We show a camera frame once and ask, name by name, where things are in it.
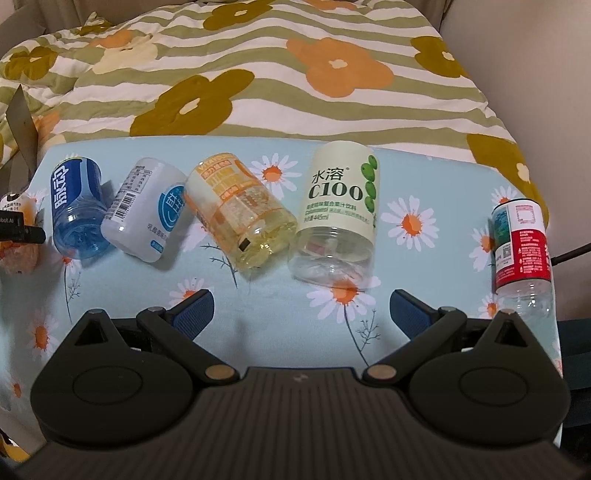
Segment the orange flower pattern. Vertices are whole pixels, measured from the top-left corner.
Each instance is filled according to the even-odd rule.
[[[334,38],[311,44],[291,38],[287,50],[308,67],[306,79],[312,88],[332,98],[349,96],[357,88],[386,88],[394,79],[367,50]]]
[[[131,32],[124,28],[106,38],[97,38],[89,43],[90,47],[121,48],[131,41]]]
[[[347,10],[356,10],[355,4],[345,1],[335,0],[305,0],[307,3],[316,7],[318,10],[335,10],[336,8],[346,8]]]
[[[42,146],[47,140],[54,127],[60,121],[60,114],[56,109],[50,111],[46,115],[41,115],[35,118],[34,123],[37,128],[37,134],[39,136],[39,146]]]

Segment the white daisy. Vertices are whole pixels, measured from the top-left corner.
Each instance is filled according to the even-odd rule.
[[[374,288],[381,284],[378,277],[372,277],[367,288]],[[318,319],[324,320],[336,308],[336,321],[342,323],[345,320],[345,310],[347,310],[347,319],[352,322],[355,320],[355,312],[360,315],[367,314],[366,305],[375,305],[375,298],[365,292],[360,291],[359,287],[350,280],[342,280],[335,283],[331,288],[318,287],[306,295],[312,301],[310,307],[324,305],[318,313]]]
[[[24,391],[25,385],[16,375],[6,372],[4,375],[4,384],[11,393],[11,404],[14,404],[15,401],[28,398],[28,395]]]
[[[41,358],[44,362],[51,358],[60,344],[54,335],[58,326],[57,320],[51,315],[45,314],[43,310],[35,309],[35,316],[29,327],[29,334],[32,338],[28,344],[34,358]]]
[[[495,241],[488,231],[488,225],[480,230],[474,229],[472,238],[478,242],[478,247],[472,250],[468,256],[474,259],[474,270],[481,272],[489,263],[492,264]]]
[[[170,292],[170,296],[172,300],[170,300],[169,305],[174,307],[178,305],[183,300],[186,300],[194,293],[197,293],[199,290],[207,289],[213,292],[213,287],[205,287],[205,279],[201,278],[200,280],[196,278],[192,278],[191,280],[185,280],[182,283],[177,283],[178,290]]]
[[[266,155],[261,157],[262,163],[253,161],[249,170],[262,182],[263,185],[270,190],[278,200],[281,200],[283,195],[283,188],[294,192],[296,186],[288,178],[301,177],[301,173],[296,173],[289,170],[297,164],[297,161],[289,161],[289,155],[286,155],[279,161],[279,153],[273,153],[271,160]]]
[[[495,189],[495,191],[491,195],[492,203],[495,205],[500,205],[502,203],[508,202],[509,200],[517,198],[519,192],[511,187],[500,187],[498,189]]]
[[[187,229],[187,234],[181,243],[181,249],[183,252],[190,252],[191,250],[194,250],[205,237],[207,237],[207,230],[205,230],[205,227],[198,218],[195,217]]]
[[[480,312],[480,318],[494,318],[494,316],[502,308],[502,306],[503,299],[497,297],[494,293],[489,293],[486,297],[482,299],[482,306],[478,308],[478,312]]]
[[[47,189],[37,190],[36,192],[26,192],[26,194],[37,204],[37,208],[39,208],[39,204],[47,196]]]
[[[388,236],[397,237],[396,243],[398,245],[406,242],[409,250],[414,245],[418,251],[421,251],[419,239],[429,248],[433,248],[435,244],[431,238],[438,238],[437,232],[439,231],[439,228],[434,226],[436,220],[433,218],[433,209],[428,208],[419,213],[420,200],[412,195],[408,203],[410,208],[407,208],[404,200],[399,198],[398,202],[394,201],[388,204],[395,215],[390,212],[382,213],[380,218],[384,222],[396,225],[388,232]]]

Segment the green fruit illustration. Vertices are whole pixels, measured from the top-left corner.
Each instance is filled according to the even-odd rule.
[[[369,213],[373,213],[375,210],[375,203],[371,197],[365,197],[365,206],[368,208]]]
[[[378,169],[378,160],[373,155],[368,157],[368,162],[374,170]]]
[[[373,183],[371,183],[370,181],[367,182],[365,184],[365,191],[368,193],[368,195],[375,200],[375,196],[376,196],[376,191],[375,191],[375,185]]]
[[[369,163],[364,163],[361,165],[361,173],[363,174],[363,176],[369,180],[369,181],[374,181],[375,180],[375,173],[373,168],[371,167],[371,165]]]

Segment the black device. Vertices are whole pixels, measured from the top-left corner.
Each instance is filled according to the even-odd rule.
[[[251,367],[241,379],[163,309],[126,320],[91,310],[33,385],[48,443],[14,475],[591,478],[552,443],[569,391],[519,316],[501,311],[466,335],[464,313],[440,311],[361,378],[352,368]],[[462,352],[466,341],[473,348]]]
[[[22,212],[0,210],[0,242],[12,241],[19,244],[43,244],[46,236],[43,228],[25,225]]]

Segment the blue bottle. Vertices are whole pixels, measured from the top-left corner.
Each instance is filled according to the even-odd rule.
[[[55,168],[51,174],[51,218],[59,253],[83,260],[103,252],[109,246],[100,232],[106,211],[95,162],[68,158]]]

